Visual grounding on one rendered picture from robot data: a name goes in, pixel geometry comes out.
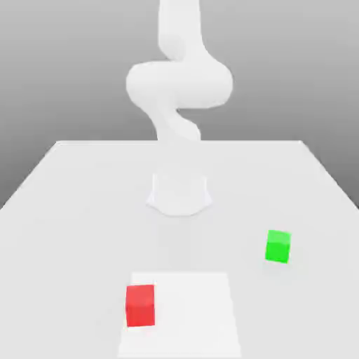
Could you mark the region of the small green cube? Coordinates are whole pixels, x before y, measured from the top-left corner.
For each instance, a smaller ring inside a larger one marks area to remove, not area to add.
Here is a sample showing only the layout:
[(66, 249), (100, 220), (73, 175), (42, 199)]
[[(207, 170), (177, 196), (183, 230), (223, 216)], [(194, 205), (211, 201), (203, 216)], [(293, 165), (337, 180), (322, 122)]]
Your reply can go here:
[(268, 230), (265, 259), (272, 262), (288, 263), (291, 246), (291, 233)]

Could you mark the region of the small red cube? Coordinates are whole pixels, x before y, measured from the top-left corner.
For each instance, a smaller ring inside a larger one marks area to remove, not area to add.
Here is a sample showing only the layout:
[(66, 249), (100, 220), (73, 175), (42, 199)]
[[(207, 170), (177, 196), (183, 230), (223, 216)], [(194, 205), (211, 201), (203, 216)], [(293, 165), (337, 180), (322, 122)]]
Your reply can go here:
[(154, 326), (155, 286), (129, 285), (126, 288), (125, 310), (128, 327)]

